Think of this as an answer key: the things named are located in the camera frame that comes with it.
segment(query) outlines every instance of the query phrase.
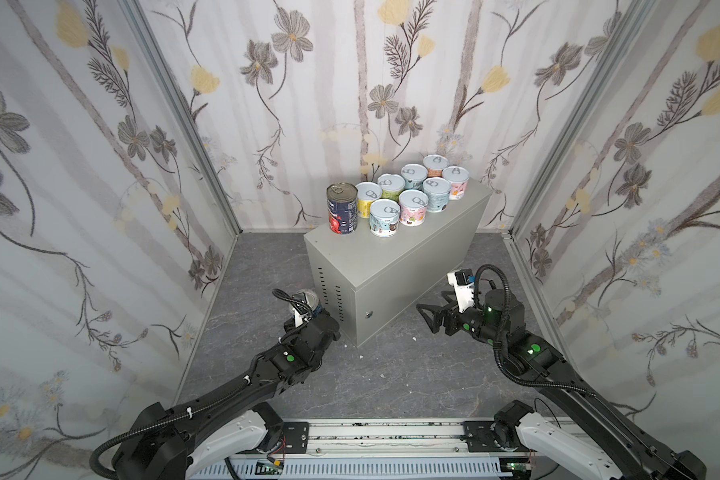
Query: light blue can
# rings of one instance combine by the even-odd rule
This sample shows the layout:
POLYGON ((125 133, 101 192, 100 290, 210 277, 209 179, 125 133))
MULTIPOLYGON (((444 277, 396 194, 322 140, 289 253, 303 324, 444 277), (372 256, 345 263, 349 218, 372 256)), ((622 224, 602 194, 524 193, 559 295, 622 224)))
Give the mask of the light blue can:
POLYGON ((422 185, 422 191, 429 197, 427 212, 442 212, 448 205, 451 182, 440 177, 427 178, 422 185))
POLYGON ((421 190, 427 178, 427 168, 419 164, 407 164, 400 170, 406 190, 421 190))

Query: cable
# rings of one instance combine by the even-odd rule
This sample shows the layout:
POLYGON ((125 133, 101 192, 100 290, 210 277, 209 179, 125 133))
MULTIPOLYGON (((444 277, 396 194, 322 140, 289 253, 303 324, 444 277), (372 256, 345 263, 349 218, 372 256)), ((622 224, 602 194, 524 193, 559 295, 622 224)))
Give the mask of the cable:
POLYGON ((275 288, 274 290, 272 290, 272 294, 278 300, 284 300, 285 302, 288 302, 291 305, 293 305, 293 308, 296 309, 296 311, 298 312, 299 315, 307 315, 307 320, 312 319, 314 313, 312 312, 312 308, 310 308, 310 306, 307 302, 293 298, 288 293, 283 292, 279 288, 275 288))
MULTIPOLYGON (((264 358, 264 352, 260 352, 256 354, 253 359, 251 360, 251 365, 248 367, 248 370, 246 370, 246 375, 250 377, 250 375, 253 374, 253 371, 256 369, 256 364, 259 363, 259 360, 264 358)), ((218 406, 221 403, 226 402, 230 398, 234 397, 238 393, 240 393, 243 389, 245 389, 250 384, 250 380, 248 382, 243 381, 240 382, 237 386, 235 386, 230 392, 227 394, 216 398, 215 400, 211 400, 207 404, 203 406, 199 406, 197 408, 194 408, 192 410, 192 413, 190 412, 182 412, 182 413, 175 413, 173 416, 169 416, 168 418, 164 420, 159 420, 158 422, 154 422, 150 425, 139 427, 134 430, 130 430, 128 432, 125 432, 123 434, 120 434, 116 437, 112 437, 106 442, 102 443, 98 447, 96 447, 95 450, 92 451, 90 454, 90 458, 88 459, 88 465, 90 466, 90 469, 93 470, 93 472, 96 475, 99 475, 104 478, 109 478, 110 480, 117 480, 117 474, 115 473, 115 470, 109 470, 107 467, 101 464, 101 454, 109 450, 110 448, 119 445, 123 443, 125 440, 129 438, 133 438, 135 436, 143 435, 145 433, 154 432, 155 430, 158 430, 160 428, 163 428, 165 426, 168 426, 174 422, 178 422, 179 420, 183 420, 184 418, 192 418, 193 416, 204 412, 205 410, 208 410, 210 408, 213 408, 215 406, 218 406)))
POLYGON ((558 428, 562 428, 562 427, 560 426, 560 420, 557 419, 557 415, 554 414, 554 412, 552 411, 552 408, 550 408, 550 406, 544 401, 543 398, 539 398, 539 397, 534 398, 534 410, 536 410, 537 412, 539 411, 539 409, 536 408, 536 401, 537 401, 537 400, 538 400, 539 402, 542 402, 542 403, 544 404, 544 406, 547 407, 547 410, 550 411, 550 413, 552 414, 552 417, 553 417, 554 420, 555 420, 555 423, 557 423, 557 427, 558 427, 558 428))
POLYGON ((232 466, 232 462, 230 461, 230 457, 224 458, 224 463, 226 464, 226 470, 230 473, 232 478, 234 480, 241 480, 240 476, 237 475, 237 472, 235 472, 234 467, 232 466))
MULTIPOLYGON (((504 305, 501 307, 501 319, 499 320, 499 326, 496 330, 496 340, 494 340, 493 344, 494 360, 496 361, 496 367, 499 369, 499 371, 503 373, 504 376, 507 377, 509 380, 517 383, 520 386, 532 387, 537 389, 563 389, 578 392, 586 396, 592 395, 592 392, 590 392, 589 390, 576 385, 569 385, 567 383, 561 382, 532 382, 529 380, 523 380, 512 374, 512 372, 510 372, 509 370, 507 370, 507 367, 504 364, 504 358, 509 357, 509 352, 507 344, 507 333, 504 331, 504 329, 507 326, 507 321, 509 321, 509 305, 512 301, 512 292, 509 290, 509 281, 507 280, 507 276, 504 274, 504 272, 501 271, 499 267, 491 264, 480 265, 480 268, 478 268, 478 271, 474 274, 474 284, 476 286, 480 285, 480 275, 486 270, 491 270, 496 273, 496 275, 498 275, 499 277, 499 280, 501 280, 502 287, 504 288, 504 305)), ((474 289, 474 306, 478 310, 483 309, 482 305, 480 304, 480 293, 478 292, 477 287, 475 287, 474 289)))
POLYGON ((548 477, 548 476, 552 475, 552 473, 553 473, 555 470, 557 470, 557 467, 559 467, 559 465, 554 466, 554 468, 552 468, 551 470, 549 470, 549 471, 548 471, 547 473, 545 473, 544 475, 541 475, 540 477, 536 477, 536 480, 541 480, 541 479, 544 478, 544 477, 548 477))

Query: pull-tab lid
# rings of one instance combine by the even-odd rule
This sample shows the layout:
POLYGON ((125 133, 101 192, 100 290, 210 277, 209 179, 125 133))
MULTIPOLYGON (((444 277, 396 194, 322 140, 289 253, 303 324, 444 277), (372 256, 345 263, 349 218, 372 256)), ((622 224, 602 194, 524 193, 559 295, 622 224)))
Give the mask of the pull-tab lid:
POLYGON ((371 215, 376 218, 397 218, 400 216, 400 205, 389 198, 376 200, 371 204, 371 215))
POLYGON ((427 177, 427 168, 420 164, 408 164, 400 169, 400 175, 412 182, 423 180, 427 177))
POLYGON ((335 202, 351 202, 358 197, 358 189, 355 185, 346 182, 331 184, 326 192, 328 199, 335 202))
POLYGON ((424 180, 424 185, 422 186, 422 188, 428 194, 447 194, 451 191, 451 182, 449 182, 445 178, 440 177, 427 178, 426 180, 424 180))
POLYGON ((403 189, 405 179, 400 175, 384 174, 378 178, 378 185, 387 192, 396 192, 403 189))
POLYGON ((427 155, 422 161, 426 168, 431 170, 442 170, 446 168, 450 162, 442 155, 427 155))
POLYGON ((357 184, 358 199, 373 202, 382 197, 382 188, 373 182, 360 182, 357 184))
POLYGON ((443 170, 443 178, 449 182, 461 183, 469 180, 469 172, 464 167, 448 167, 443 170))

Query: tin can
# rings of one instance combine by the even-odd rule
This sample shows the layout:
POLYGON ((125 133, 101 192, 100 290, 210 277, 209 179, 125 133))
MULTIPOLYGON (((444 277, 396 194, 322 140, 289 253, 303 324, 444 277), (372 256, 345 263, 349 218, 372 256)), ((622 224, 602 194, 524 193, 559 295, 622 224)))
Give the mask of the tin can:
POLYGON ((463 167, 448 167, 443 170, 443 178, 451 182, 451 200, 458 200, 464 196, 469 182, 469 172, 463 167))
POLYGON ((400 225, 416 226, 424 222, 429 197, 420 190, 404 190, 400 194, 400 225))
POLYGON ((427 168, 419 164, 408 164, 400 170, 400 175, 405 180, 406 190, 421 190, 427 174, 427 168))
POLYGON ((398 229, 400 205, 394 200, 381 198, 371 204, 371 232, 376 236, 392 236, 398 229))
POLYGON ((382 198, 398 201, 405 188, 405 179, 400 175, 384 174, 378 178, 378 186, 382 188, 382 198))
POLYGON ((446 168, 450 162, 442 155, 427 155, 422 163, 427 168, 427 177, 442 177, 443 168, 446 168))
POLYGON ((424 180, 422 189, 429 197, 427 212, 442 212, 445 210, 451 193, 451 182, 440 177, 427 178, 424 180))
POLYGON ((351 234, 358 224, 358 189, 355 185, 332 184, 328 196, 328 221, 337 234, 351 234))
POLYGON ((358 215, 371 216, 371 204, 382 197, 382 188, 373 182, 360 182, 358 188, 358 215))

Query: floral wallpaper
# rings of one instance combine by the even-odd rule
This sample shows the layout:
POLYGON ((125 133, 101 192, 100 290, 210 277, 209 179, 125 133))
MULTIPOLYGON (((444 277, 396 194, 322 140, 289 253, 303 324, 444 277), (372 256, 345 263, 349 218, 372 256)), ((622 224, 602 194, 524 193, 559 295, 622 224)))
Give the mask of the floral wallpaper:
POLYGON ((720 478, 720 1, 657 3, 515 241, 586 379, 720 478))
POLYGON ((116 4, 0 2, 0 478, 171 403, 233 238, 116 4))
POLYGON ((243 228, 326 222, 325 188, 431 153, 506 229, 624 0, 141 0, 243 228))

